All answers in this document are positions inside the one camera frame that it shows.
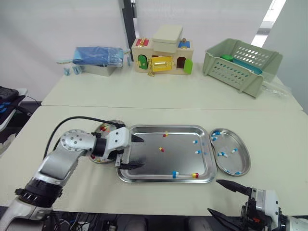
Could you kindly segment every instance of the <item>cable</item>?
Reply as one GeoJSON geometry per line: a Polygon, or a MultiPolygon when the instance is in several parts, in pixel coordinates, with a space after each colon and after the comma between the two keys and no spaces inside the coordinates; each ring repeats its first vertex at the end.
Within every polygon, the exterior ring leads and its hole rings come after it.
{"type": "Polygon", "coordinates": [[[96,220],[96,222],[95,222],[96,224],[95,224],[94,230],[96,230],[96,227],[97,227],[98,221],[99,221],[99,220],[96,220]]]}
{"type": "Polygon", "coordinates": [[[55,227],[54,227],[54,230],[59,230],[59,231],[61,231],[61,225],[60,225],[58,216],[56,215],[55,212],[52,212],[51,215],[52,215],[52,217],[54,218],[54,220],[55,220],[55,222],[56,222],[56,225],[55,225],[55,227]]]}
{"type": "Polygon", "coordinates": [[[81,226],[83,226],[84,224],[87,223],[87,220],[88,220],[89,216],[90,216],[90,213],[88,213],[87,218],[85,219],[85,222],[83,224],[81,224],[81,226]]]}
{"type": "Polygon", "coordinates": [[[67,224],[68,228],[71,226],[71,224],[67,220],[60,219],[59,221],[61,221],[60,225],[67,224]]]}
{"type": "Polygon", "coordinates": [[[95,224],[95,222],[96,222],[96,220],[97,220],[98,216],[99,216],[99,214],[98,214],[98,213],[97,213],[97,214],[95,214],[95,218],[91,220],[91,221],[93,221],[92,227],[91,227],[91,223],[90,223],[90,225],[89,225],[89,229],[88,229],[88,230],[93,229],[94,224],[95,224]]]}
{"type": "Polygon", "coordinates": [[[53,150],[56,150],[56,148],[57,148],[59,142],[60,142],[60,138],[57,140],[56,144],[54,145],[53,150]]]}
{"type": "Polygon", "coordinates": [[[53,224],[53,217],[52,214],[49,215],[49,230],[53,230],[54,229],[54,224],[53,224]]]}
{"type": "Polygon", "coordinates": [[[30,98],[30,99],[32,99],[32,100],[34,100],[34,101],[37,103],[38,106],[41,106],[41,104],[40,104],[36,99],[34,99],[34,98],[32,98],[32,97],[30,97],[30,96],[28,96],[28,95],[25,95],[25,96],[28,97],[28,98],[30,98]]]}
{"type": "Polygon", "coordinates": [[[78,224],[76,231],[82,231],[82,225],[78,224]]]}
{"type": "Polygon", "coordinates": [[[47,145],[46,145],[46,148],[45,148],[45,153],[44,153],[44,158],[47,156],[47,152],[48,152],[48,149],[49,149],[49,146],[50,146],[50,143],[52,141],[52,138],[54,136],[54,134],[56,133],[56,131],[58,130],[58,128],[64,124],[65,122],[69,121],[69,120],[72,120],[72,119],[87,119],[87,120],[93,120],[93,121],[97,121],[97,122],[101,122],[101,123],[106,123],[106,124],[112,124],[112,125],[115,125],[116,128],[121,128],[121,127],[124,127],[125,125],[124,124],[118,124],[118,123],[114,123],[114,122],[110,122],[110,121],[106,121],[106,120],[102,120],[102,119],[96,119],[96,118],[92,118],[92,117],[87,117],[87,116],[73,116],[73,117],[69,117],[65,120],[63,120],[62,122],[60,122],[56,128],[53,130],[51,136],[49,137],[49,140],[47,142],[47,145]]]}
{"type": "Polygon", "coordinates": [[[77,222],[78,217],[79,217],[79,213],[77,213],[76,219],[75,219],[74,223],[72,224],[72,226],[71,226],[71,228],[70,228],[69,230],[72,230],[72,229],[73,229],[74,225],[75,225],[76,222],[77,222]]]}
{"type": "Polygon", "coordinates": [[[115,216],[115,219],[113,220],[113,222],[116,222],[117,220],[117,217],[119,216],[119,214],[117,214],[116,216],[115,216]]]}
{"type": "Polygon", "coordinates": [[[94,214],[94,216],[93,216],[92,220],[90,220],[90,221],[88,221],[87,223],[84,223],[84,224],[82,224],[82,225],[91,224],[91,222],[92,222],[92,221],[94,220],[94,218],[95,218],[95,215],[96,215],[96,214],[94,214]]]}
{"type": "Polygon", "coordinates": [[[95,222],[93,223],[92,227],[89,227],[88,231],[93,230],[96,228],[97,226],[97,218],[100,216],[100,214],[97,214],[95,222]]]}
{"type": "Polygon", "coordinates": [[[20,112],[26,114],[27,116],[32,116],[32,114],[33,114],[33,113],[30,112],[29,110],[27,110],[27,109],[25,109],[25,108],[23,108],[23,107],[21,107],[21,106],[18,106],[18,105],[10,105],[10,104],[7,104],[7,105],[4,105],[3,107],[4,107],[4,108],[5,108],[5,107],[13,107],[14,109],[16,109],[16,110],[18,110],[18,111],[20,111],[20,112]]]}
{"type": "Polygon", "coordinates": [[[68,230],[69,230],[69,228],[71,227],[71,224],[75,221],[75,214],[73,214],[72,212],[63,213],[63,219],[68,221],[68,223],[69,223],[68,230]]]}

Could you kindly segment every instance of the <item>green door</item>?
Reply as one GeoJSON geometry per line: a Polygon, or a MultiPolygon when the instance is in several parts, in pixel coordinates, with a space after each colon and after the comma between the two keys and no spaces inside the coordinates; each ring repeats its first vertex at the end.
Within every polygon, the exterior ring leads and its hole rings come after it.
{"type": "Polygon", "coordinates": [[[187,73],[187,74],[191,74],[192,73],[192,69],[193,69],[193,62],[191,59],[186,59],[185,60],[185,63],[184,63],[184,71],[187,73]]]}
{"type": "Polygon", "coordinates": [[[139,68],[146,70],[148,69],[148,60],[145,55],[141,54],[138,56],[139,68]]]}

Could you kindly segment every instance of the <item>silver metal tray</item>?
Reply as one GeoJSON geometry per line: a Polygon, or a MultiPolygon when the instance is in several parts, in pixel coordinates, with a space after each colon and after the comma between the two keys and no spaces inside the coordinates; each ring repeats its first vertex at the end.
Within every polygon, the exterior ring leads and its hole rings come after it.
{"type": "Polygon", "coordinates": [[[214,179],[215,159],[209,135],[202,127],[135,125],[130,132],[145,142],[132,142],[122,160],[124,163],[136,161],[144,166],[133,170],[118,169],[123,181],[207,183],[214,179]],[[174,171],[179,173],[176,178],[173,178],[174,171]],[[194,178],[193,173],[198,173],[199,177],[194,178]]]}
{"type": "Polygon", "coordinates": [[[249,171],[249,153],[240,137],[224,128],[213,130],[210,137],[217,166],[222,171],[234,177],[242,176],[249,171]]]}

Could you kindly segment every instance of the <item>perforated basket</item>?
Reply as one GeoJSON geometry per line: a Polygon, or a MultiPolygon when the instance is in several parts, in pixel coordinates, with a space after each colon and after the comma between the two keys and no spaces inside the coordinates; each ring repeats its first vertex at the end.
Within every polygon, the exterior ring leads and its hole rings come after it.
{"type": "Polygon", "coordinates": [[[239,92],[257,97],[261,92],[263,80],[270,82],[276,76],[281,60],[282,55],[278,52],[228,38],[206,51],[203,73],[237,88],[239,92]],[[259,68],[262,74],[257,75],[249,69],[222,59],[223,54],[232,55],[237,60],[259,68]]]}

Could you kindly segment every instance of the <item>round metal dish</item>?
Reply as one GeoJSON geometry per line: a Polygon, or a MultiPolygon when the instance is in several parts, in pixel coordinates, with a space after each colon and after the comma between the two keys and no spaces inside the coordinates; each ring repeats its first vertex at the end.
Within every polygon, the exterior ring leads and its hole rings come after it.
{"type": "MultiPolygon", "coordinates": [[[[110,120],[110,122],[124,124],[120,120],[110,120]]],[[[113,130],[116,130],[115,125],[103,123],[96,128],[95,132],[100,133],[102,135],[102,138],[104,138],[109,134],[110,131],[113,131],[113,130]]],[[[91,154],[89,158],[91,161],[97,164],[107,164],[107,163],[113,162],[113,160],[103,159],[101,156],[95,156],[93,154],[91,154]]]]}
{"type": "Polygon", "coordinates": [[[249,171],[249,152],[238,135],[228,129],[218,128],[211,131],[210,140],[216,164],[223,172],[240,177],[249,171]]]}

